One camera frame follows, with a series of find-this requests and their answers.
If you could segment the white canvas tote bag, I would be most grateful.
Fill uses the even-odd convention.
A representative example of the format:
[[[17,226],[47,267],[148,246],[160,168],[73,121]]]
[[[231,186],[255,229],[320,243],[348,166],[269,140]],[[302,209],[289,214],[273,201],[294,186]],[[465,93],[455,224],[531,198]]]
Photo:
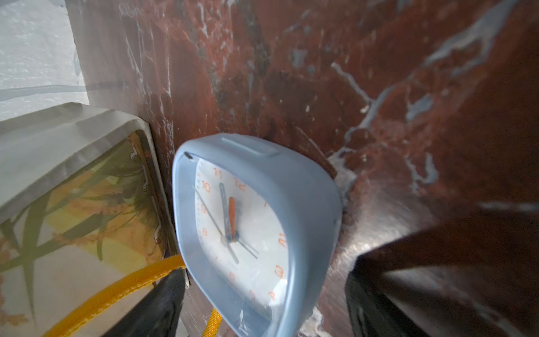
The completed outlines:
[[[177,253],[145,121],[66,103],[1,122],[1,335],[51,336]]]

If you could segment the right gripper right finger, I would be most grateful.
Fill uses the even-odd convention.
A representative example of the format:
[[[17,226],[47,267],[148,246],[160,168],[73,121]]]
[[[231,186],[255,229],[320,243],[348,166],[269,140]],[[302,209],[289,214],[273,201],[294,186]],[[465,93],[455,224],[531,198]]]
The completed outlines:
[[[345,296],[354,336],[420,336],[411,321],[358,269],[349,273]]]

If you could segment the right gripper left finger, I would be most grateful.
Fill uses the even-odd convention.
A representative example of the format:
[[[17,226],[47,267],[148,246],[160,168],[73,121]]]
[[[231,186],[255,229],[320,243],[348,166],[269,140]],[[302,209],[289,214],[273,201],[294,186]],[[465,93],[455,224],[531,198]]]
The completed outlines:
[[[105,335],[175,336],[185,296],[185,272],[174,270]]]

